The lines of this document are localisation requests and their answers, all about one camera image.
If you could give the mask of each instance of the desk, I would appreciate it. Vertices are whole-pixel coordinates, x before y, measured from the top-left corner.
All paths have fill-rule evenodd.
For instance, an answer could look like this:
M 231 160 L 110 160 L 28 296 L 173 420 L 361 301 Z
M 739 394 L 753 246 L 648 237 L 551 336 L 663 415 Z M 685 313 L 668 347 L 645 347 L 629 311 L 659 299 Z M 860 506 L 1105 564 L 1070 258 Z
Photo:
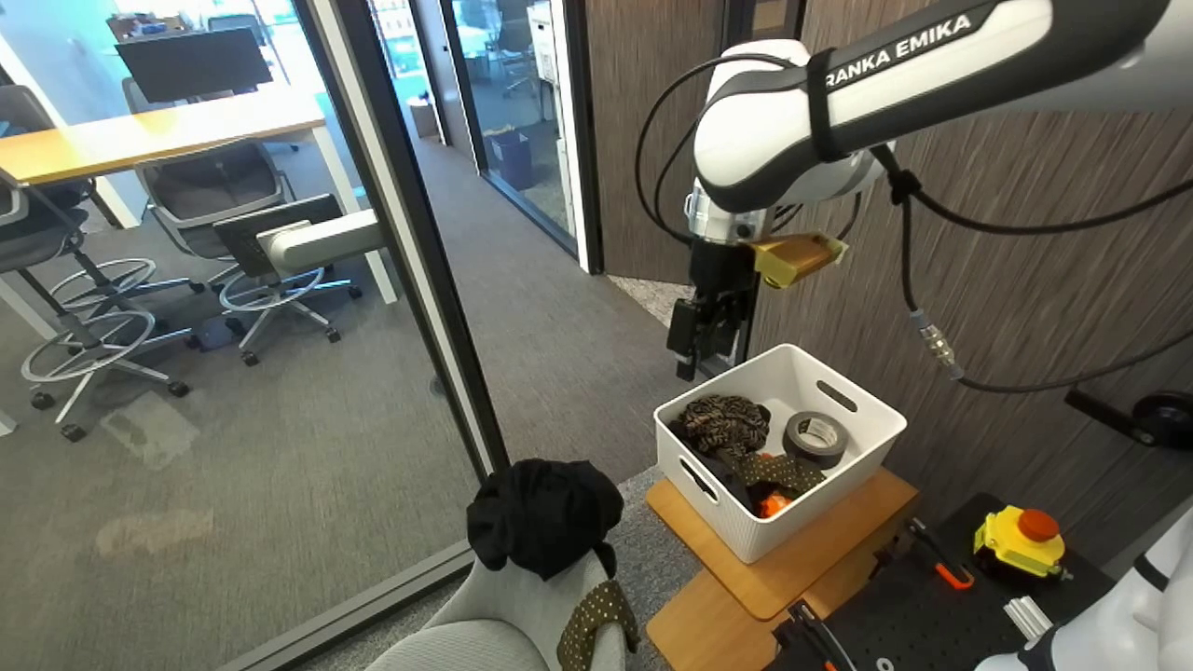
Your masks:
M 867 585 L 875 553 L 914 511 L 919 493 L 881 471 L 750 565 L 731 557 L 675 485 L 659 480 L 645 501 L 704 564 L 704 570 L 648 619 L 648 641 L 678 671 L 746 671 L 763 666 L 778 652 L 773 629 L 786 619 L 791 605 L 808 601 L 829 616 Z
M 162 165 L 192 154 L 207 154 L 249 137 L 315 137 L 332 190 L 343 212 L 359 209 L 348 169 L 332 147 L 323 116 L 315 101 L 297 93 L 246 93 L 207 106 L 162 109 L 141 116 L 96 121 L 79 128 L 55 128 L 39 135 L 0 137 L 0 170 L 14 188 L 50 188 L 64 178 L 94 178 L 110 170 L 130 170 L 141 165 Z M 394 285 L 382 255 L 366 255 L 369 271 L 383 301 L 394 301 Z M 21 304 L 13 287 L 0 299 L 29 322 L 34 333 L 50 336 L 39 311 Z

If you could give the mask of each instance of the floor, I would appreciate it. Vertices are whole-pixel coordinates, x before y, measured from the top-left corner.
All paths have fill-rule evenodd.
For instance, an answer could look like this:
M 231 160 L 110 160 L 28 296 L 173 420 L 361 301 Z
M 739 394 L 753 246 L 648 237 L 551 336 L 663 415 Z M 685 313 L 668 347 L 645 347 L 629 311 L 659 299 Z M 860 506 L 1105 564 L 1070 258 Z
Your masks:
M 311 147 L 276 157 L 297 194 L 322 190 Z M 450 150 L 422 147 L 422 160 L 506 450 L 642 475 L 648 410 L 681 388 L 663 327 L 583 276 Z M 154 227 L 94 227 L 87 249 L 213 271 Z M 113 384 L 87 405 L 82 444 L 28 405 L 14 367 L 34 336 L 0 327 L 0 405 L 18 416 L 0 441 L 13 666 L 213 666 L 463 536 L 475 480 L 405 304 L 328 299 L 343 343 L 290 324 L 259 368 L 220 340 L 208 299 L 154 304 L 207 324 L 213 352 L 154 358 L 195 394 Z

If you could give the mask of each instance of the black cloth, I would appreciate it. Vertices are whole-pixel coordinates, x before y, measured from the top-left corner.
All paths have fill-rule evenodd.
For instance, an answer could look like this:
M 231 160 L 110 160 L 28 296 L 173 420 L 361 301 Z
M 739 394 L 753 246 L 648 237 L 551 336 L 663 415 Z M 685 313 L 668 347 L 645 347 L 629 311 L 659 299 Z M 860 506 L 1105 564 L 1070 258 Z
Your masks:
M 511 564 L 551 577 L 586 553 L 601 553 L 604 533 L 622 518 L 622 493 L 594 461 L 526 459 L 480 480 L 468 511 L 471 544 L 489 570 Z

